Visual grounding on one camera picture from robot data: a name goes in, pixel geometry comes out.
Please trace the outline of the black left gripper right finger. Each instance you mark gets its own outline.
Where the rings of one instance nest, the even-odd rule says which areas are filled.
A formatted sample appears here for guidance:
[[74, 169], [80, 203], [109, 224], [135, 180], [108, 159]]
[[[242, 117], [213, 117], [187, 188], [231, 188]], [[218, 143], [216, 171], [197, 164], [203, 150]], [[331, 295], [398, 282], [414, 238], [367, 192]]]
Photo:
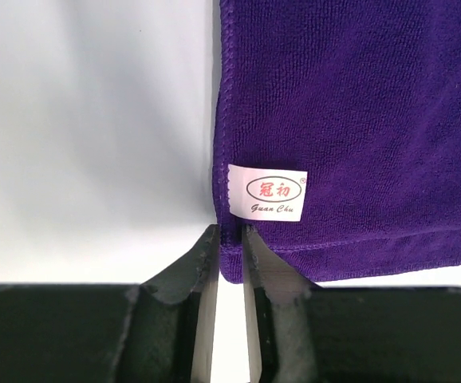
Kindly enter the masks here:
[[461, 287], [322, 287], [242, 229], [253, 382], [461, 382]]

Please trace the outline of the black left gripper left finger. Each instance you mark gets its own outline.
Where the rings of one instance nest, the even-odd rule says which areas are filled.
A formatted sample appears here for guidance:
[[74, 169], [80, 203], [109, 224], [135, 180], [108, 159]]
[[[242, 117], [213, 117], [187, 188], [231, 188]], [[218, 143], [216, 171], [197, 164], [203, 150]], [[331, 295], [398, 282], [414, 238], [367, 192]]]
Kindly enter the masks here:
[[208, 382], [219, 240], [141, 284], [0, 284], [0, 382]]

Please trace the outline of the purple microfiber towel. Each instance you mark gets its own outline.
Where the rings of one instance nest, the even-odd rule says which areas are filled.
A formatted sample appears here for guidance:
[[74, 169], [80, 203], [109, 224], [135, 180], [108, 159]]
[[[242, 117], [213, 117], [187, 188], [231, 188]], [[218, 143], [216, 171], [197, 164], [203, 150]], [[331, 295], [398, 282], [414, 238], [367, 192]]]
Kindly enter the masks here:
[[[461, 265], [461, 1], [223, 1], [213, 196], [314, 281]], [[231, 166], [296, 171], [297, 222], [232, 214]]]

